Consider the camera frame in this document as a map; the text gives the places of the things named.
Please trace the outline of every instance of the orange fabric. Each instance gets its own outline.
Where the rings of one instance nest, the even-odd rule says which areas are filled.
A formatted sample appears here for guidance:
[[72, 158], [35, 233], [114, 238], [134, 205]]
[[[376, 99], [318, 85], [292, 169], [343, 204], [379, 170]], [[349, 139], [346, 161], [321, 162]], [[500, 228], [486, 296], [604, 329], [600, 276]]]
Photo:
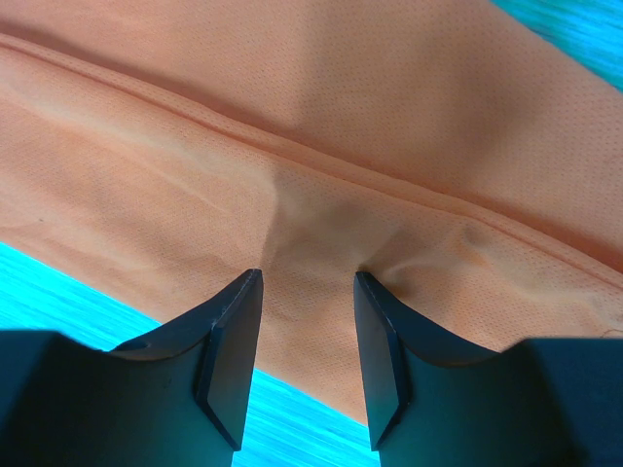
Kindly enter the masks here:
[[623, 98], [484, 0], [4, 0], [0, 239], [365, 419], [357, 269], [494, 349], [623, 330]]

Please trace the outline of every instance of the blue surface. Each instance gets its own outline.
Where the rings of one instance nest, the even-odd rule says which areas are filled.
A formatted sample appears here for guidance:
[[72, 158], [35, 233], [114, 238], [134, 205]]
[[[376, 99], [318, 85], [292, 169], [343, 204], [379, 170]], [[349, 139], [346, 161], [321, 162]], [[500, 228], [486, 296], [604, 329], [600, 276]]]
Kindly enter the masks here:
[[[159, 323], [0, 243], [0, 328], [55, 329], [109, 350]], [[234, 466], [377, 467], [368, 429], [255, 371]]]

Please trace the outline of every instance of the turquoise table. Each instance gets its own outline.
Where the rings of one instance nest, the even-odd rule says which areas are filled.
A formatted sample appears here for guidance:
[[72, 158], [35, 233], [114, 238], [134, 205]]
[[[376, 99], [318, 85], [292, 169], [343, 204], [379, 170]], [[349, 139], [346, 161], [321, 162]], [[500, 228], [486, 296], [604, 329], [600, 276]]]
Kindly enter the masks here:
[[[495, 0], [532, 31], [623, 90], [623, 0]], [[154, 320], [0, 244], [0, 328], [57, 329], [110, 349]], [[365, 426], [256, 371], [234, 465], [377, 467]]]

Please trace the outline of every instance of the garment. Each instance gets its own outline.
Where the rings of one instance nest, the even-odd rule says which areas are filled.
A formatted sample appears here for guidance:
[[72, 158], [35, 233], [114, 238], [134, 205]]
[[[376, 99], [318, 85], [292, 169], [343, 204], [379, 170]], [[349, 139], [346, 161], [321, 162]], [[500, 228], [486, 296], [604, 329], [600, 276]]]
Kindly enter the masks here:
[[0, 240], [365, 421], [352, 280], [500, 350], [623, 335], [623, 97], [484, 0], [5, 0]]

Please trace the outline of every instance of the folded cloth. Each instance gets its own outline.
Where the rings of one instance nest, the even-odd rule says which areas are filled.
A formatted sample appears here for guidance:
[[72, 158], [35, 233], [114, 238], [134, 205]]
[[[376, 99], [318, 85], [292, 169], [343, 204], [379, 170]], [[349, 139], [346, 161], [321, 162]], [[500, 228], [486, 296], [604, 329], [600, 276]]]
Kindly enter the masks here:
[[623, 96], [486, 0], [4, 0], [0, 240], [365, 421], [352, 280], [502, 349], [623, 333]]

